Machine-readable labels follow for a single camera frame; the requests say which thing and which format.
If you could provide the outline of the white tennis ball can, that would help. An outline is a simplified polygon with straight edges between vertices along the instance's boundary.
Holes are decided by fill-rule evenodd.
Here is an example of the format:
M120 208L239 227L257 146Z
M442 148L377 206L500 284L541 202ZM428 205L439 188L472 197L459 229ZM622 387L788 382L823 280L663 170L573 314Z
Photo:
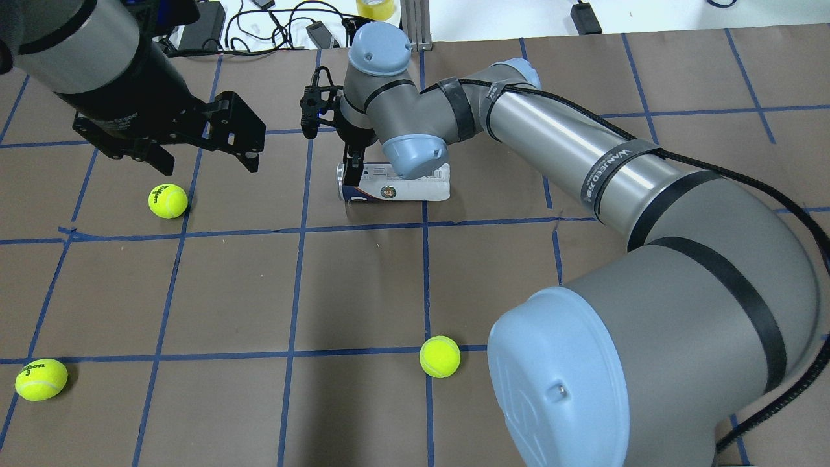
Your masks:
M346 202L439 202L451 196L451 166L445 163L432 174L404 180L391 163L365 163L357 187L345 186L344 164L336 169L338 197Z

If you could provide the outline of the Wilson tennis ball far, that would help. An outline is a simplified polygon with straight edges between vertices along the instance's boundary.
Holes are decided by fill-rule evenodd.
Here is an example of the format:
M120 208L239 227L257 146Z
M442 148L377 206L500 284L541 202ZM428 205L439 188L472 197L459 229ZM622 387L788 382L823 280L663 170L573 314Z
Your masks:
M161 219L175 219L189 207L189 195L178 184L160 184L148 194L148 208Z

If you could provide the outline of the tennis ball table middle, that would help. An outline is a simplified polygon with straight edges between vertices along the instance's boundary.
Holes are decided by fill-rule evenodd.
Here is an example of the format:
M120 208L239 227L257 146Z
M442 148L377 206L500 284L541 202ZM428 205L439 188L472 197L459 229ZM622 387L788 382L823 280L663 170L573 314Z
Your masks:
M431 337L419 350L419 364L428 376L447 378L460 367L460 348L450 337Z

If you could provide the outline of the tennis ball near finger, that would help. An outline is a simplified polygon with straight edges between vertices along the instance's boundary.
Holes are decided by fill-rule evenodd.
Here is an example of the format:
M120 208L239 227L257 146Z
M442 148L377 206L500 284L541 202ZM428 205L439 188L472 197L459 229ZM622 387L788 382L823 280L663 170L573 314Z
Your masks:
M68 379L69 372L64 363L56 359L38 359L20 370L15 390L26 401L45 401L59 395Z

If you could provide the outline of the yellow tape roll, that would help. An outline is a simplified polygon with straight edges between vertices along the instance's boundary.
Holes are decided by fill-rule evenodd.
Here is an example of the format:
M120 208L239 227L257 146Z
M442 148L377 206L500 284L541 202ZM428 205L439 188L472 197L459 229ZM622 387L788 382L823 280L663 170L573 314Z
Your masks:
M359 16L374 21L388 21L396 12L393 0L356 0L355 6Z

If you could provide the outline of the black power adapter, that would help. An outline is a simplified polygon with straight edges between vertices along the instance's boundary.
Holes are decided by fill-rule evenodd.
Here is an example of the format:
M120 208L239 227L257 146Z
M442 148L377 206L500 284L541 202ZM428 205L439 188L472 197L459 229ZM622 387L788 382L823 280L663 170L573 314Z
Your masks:
M590 2L576 1L571 5L569 15L579 36L604 32Z

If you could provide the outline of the aluminium frame post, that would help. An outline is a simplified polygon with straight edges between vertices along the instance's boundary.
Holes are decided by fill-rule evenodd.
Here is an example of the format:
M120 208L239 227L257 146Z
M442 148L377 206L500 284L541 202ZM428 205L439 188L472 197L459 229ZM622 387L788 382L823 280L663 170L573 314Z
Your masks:
M430 4L427 0L400 1L401 27L412 48L417 51L433 49L430 29Z

